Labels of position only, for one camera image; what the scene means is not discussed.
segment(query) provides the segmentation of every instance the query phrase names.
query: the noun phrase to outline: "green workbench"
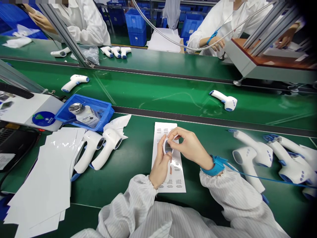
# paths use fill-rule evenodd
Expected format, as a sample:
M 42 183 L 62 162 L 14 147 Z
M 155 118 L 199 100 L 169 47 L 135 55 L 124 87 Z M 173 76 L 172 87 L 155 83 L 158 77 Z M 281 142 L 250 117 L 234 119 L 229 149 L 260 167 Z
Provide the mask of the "green workbench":
M 78 64 L 67 54 L 64 58 L 51 56 L 52 51 L 66 47 L 57 41 L 33 39 L 30 44 L 12 49 L 2 46 L 7 40 L 15 37 L 0 36 L 0 58 L 19 58 L 46 63 Z M 100 66 L 121 68 L 128 70 L 141 70 L 150 72 L 164 72 L 166 74 L 204 77 L 223 80 L 238 80 L 241 74 L 233 65 L 225 65 L 217 57 L 198 56 L 190 54 L 171 53 L 163 51 L 148 51 L 132 48 L 132 53 L 127 54 L 127 60 L 108 58 L 99 50 Z
M 315 94 L 279 95 L 276 91 L 208 81 L 15 60 L 5 62 L 49 91 L 56 90 L 57 96 L 67 95 L 60 89 L 71 75 L 82 74 L 90 81 L 76 86 L 70 94 L 96 98 L 114 106 L 317 131 Z M 212 90 L 237 98 L 236 110 L 225 111 L 223 103 L 208 95 Z
M 122 116 L 122 114 L 115 113 L 113 118 L 118 116 Z M 124 134 L 129 138 L 124 140 L 117 150 L 113 151 L 106 165 L 101 170 L 94 171 L 88 168 L 85 173 L 73 182 L 71 192 L 72 204 L 71 208 L 66 211 L 65 221 L 60 222 L 60 227 L 57 231 L 43 237 L 66 237 L 66 235 L 71 235 L 69 234 L 70 231 L 75 233 L 83 228 L 87 228 L 87 224 L 91 228 L 96 228 L 98 210 L 95 208 L 101 208 L 109 204 L 118 193 L 124 193 L 130 179 L 134 175 L 147 175 L 150 173 L 155 122 L 177 123 L 178 126 L 195 132 L 208 153 L 228 159 L 232 165 L 241 170 L 241 167 L 234 162 L 232 151 L 244 145 L 235 139 L 232 133 L 228 132 L 229 128 L 132 116 L 128 126 L 124 129 Z M 264 142 L 262 135 L 268 134 L 260 131 L 244 130 L 244 132 L 255 140 L 262 142 Z M 3 184 L 4 191 L 15 193 L 20 188 L 37 157 L 39 146 L 45 143 L 45 135 L 48 134 L 48 132 L 45 132 L 37 147 L 12 170 Z M 295 143 L 314 148 L 314 144 L 310 138 L 290 135 L 283 136 Z M 208 189 L 200 184 L 198 175 L 199 166 L 184 157 L 182 157 L 182 163 L 187 192 L 162 193 L 156 199 L 158 201 L 167 201 L 192 207 L 203 216 L 213 219 L 218 225 L 228 226 L 229 222 L 221 214 L 222 207 L 211 197 Z M 255 169 L 260 177 L 281 180 L 278 175 L 281 165 L 278 163 L 277 158 L 274 158 L 271 168 L 256 166 Z M 262 183 L 266 188 L 264 195 L 270 201 L 269 207 L 276 221 L 289 235 L 295 237 L 304 221 L 310 204 L 302 195 L 302 188 L 266 180 L 263 180 Z M 76 218 L 76 215 L 81 210 L 83 210 L 82 215 Z M 14 234 L 13 230 L 15 228 L 16 226 L 14 225 L 0 225 L 0 229 L 4 230 L 6 234 L 10 232 Z

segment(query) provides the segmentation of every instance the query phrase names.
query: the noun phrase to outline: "round blue sticker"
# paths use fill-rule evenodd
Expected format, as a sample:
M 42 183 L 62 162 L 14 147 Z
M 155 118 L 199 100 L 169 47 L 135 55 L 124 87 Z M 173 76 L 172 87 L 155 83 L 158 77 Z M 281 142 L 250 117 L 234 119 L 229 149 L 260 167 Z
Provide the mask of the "round blue sticker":
M 41 127 L 50 126 L 55 121 L 54 113 L 42 111 L 33 115 L 32 122 Z

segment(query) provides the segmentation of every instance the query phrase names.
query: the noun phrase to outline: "hand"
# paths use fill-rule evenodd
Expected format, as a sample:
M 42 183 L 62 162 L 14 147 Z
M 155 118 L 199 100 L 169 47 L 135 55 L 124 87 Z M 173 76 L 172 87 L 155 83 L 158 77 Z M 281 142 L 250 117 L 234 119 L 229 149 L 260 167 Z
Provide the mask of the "hand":
M 155 189 L 158 189 L 159 186 L 164 183 L 167 176 L 168 161 L 172 161 L 171 152 L 168 152 L 166 155 L 163 154 L 163 142 L 165 138 L 166 135 L 163 135 L 158 143 L 158 154 L 156 155 L 156 159 L 154 161 L 154 165 L 149 176 L 149 180 L 151 181 Z
M 275 42 L 276 44 L 278 44 L 278 49 L 281 49 L 284 46 L 289 46 L 289 44 L 292 42 L 294 34 L 298 29 L 298 26 L 298 24 L 292 25 L 291 28 L 289 28 L 283 35 L 280 36 L 280 38 Z
M 195 133 L 176 127 L 168 134 L 168 143 L 172 149 L 180 151 L 187 159 L 195 162 L 200 167 L 210 170 L 214 167 L 212 158 L 201 145 Z M 172 140 L 184 139 L 183 143 L 177 144 Z
M 213 43 L 217 42 L 220 40 L 220 37 L 213 37 L 209 44 L 208 45 L 212 45 Z M 221 49 L 223 49 L 225 47 L 225 41 L 222 39 L 221 41 L 219 41 L 217 44 L 215 44 L 214 46 L 212 46 L 211 48 L 214 50 L 214 51 L 221 51 Z
M 34 20 L 35 24 L 41 29 L 50 33 L 58 34 L 52 24 L 47 20 L 45 16 L 29 13 L 30 17 Z

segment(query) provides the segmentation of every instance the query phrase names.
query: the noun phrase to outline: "blue wrist strap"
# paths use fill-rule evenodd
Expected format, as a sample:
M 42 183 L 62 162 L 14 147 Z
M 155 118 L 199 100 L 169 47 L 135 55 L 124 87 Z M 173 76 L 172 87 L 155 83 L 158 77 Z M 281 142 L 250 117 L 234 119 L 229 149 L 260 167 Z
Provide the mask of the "blue wrist strap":
M 224 170 L 225 166 L 224 164 L 227 163 L 228 160 L 223 159 L 219 156 L 213 156 L 211 155 L 212 160 L 214 162 L 214 167 L 210 170 L 205 170 L 203 168 L 201 168 L 201 170 L 209 175 L 209 176 L 216 176 L 217 174 L 219 174 L 222 170 Z

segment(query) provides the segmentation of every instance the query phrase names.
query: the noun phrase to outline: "bottle label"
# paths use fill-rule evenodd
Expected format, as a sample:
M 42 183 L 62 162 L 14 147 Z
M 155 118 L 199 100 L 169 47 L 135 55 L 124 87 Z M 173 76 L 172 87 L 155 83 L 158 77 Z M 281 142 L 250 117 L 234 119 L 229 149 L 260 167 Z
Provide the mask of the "bottle label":
M 95 128 L 100 121 L 100 115 L 90 108 L 90 114 L 81 119 L 81 122 L 85 125 Z

